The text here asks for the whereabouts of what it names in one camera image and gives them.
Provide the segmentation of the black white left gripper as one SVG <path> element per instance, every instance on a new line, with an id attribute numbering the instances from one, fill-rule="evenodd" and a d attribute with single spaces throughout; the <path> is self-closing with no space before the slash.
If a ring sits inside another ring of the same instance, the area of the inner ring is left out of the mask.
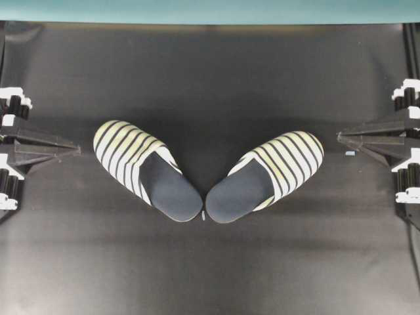
<path id="1" fill-rule="evenodd" d="M 68 139 L 21 128 L 31 109 L 21 88 L 1 89 L 1 221 L 18 209 L 25 175 L 81 155 Z"/>

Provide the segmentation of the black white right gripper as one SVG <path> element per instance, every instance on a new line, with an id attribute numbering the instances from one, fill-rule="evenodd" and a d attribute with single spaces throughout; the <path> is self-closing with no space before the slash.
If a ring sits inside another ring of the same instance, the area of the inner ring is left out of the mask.
<path id="1" fill-rule="evenodd" d="M 399 217 L 419 216 L 419 80 L 405 79 L 392 95 L 397 120 L 374 121 L 337 133 L 341 144 L 391 167 Z"/>

